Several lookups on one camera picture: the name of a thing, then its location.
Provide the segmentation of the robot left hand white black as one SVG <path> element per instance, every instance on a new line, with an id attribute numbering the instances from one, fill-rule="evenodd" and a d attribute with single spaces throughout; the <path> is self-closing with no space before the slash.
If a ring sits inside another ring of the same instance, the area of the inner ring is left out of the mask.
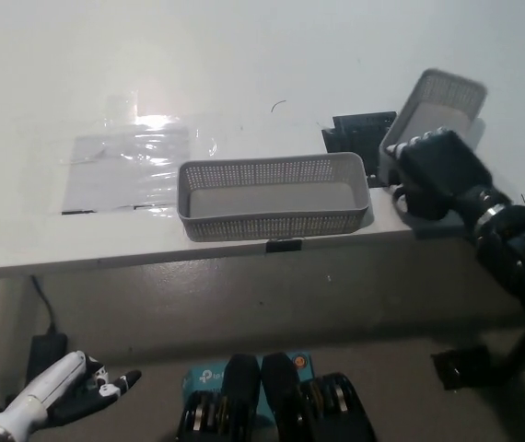
<path id="1" fill-rule="evenodd" d="M 0 411 L 0 441 L 28 441 L 36 432 L 70 425 L 117 402 L 142 377 L 139 370 L 110 379 L 105 366 L 71 352 L 33 379 Z"/>

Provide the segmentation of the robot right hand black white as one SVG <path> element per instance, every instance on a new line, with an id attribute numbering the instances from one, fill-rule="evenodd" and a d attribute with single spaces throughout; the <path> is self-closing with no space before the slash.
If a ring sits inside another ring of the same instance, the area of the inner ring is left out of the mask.
<path id="1" fill-rule="evenodd" d="M 463 139 L 447 127 L 388 145 L 385 158 L 392 162 L 399 181 L 394 195 L 405 199 L 411 216 L 440 220 L 458 199 L 472 190 L 490 189 L 490 171 Z"/>

